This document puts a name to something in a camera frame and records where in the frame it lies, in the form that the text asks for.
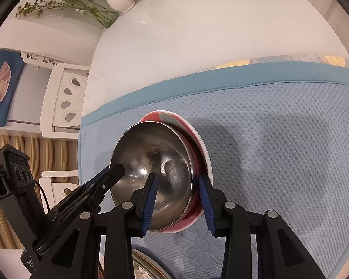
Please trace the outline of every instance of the stainless steel bowl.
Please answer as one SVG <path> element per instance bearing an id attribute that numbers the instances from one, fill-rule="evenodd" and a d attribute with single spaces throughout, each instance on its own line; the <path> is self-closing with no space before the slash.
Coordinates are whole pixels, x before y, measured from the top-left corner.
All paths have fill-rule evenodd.
<path id="1" fill-rule="evenodd" d="M 143 188 L 150 173 L 158 177 L 150 231 L 176 223 L 188 211 L 195 193 L 195 163 L 184 137 L 159 122 L 140 122 L 118 141 L 110 166 L 122 164 L 125 176 L 111 188 L 116 205 L 128 201 Z"/>

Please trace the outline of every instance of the white table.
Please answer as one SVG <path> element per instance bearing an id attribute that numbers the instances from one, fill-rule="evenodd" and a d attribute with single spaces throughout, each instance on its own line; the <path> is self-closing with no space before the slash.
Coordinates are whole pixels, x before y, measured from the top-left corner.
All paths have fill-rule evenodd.
<path id="1" fill-rule="evenodd" d="M 307 0 L 138 0 L 100 38 L 83 115 L 203 68 L 298 53 L 349 58 Z"/>

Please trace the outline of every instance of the white wall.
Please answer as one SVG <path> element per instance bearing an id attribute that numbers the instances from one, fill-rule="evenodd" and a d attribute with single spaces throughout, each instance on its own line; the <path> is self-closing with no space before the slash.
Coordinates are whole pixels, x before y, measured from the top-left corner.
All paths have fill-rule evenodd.
<path id="1" fill-rule="evenodd" d="M 31 273 L 21 262 L 22 250 L 0 249 L 0 270 L 7 279 L 29 279 Z"/>
<path id="2" fill-rule="evenodd" d="M 15 17 L 17 7 L 0 28 L 0 48 L 24 50 L 63 62 L 90 65 L 103 27 L 89 15 L 50 10 Z"/>

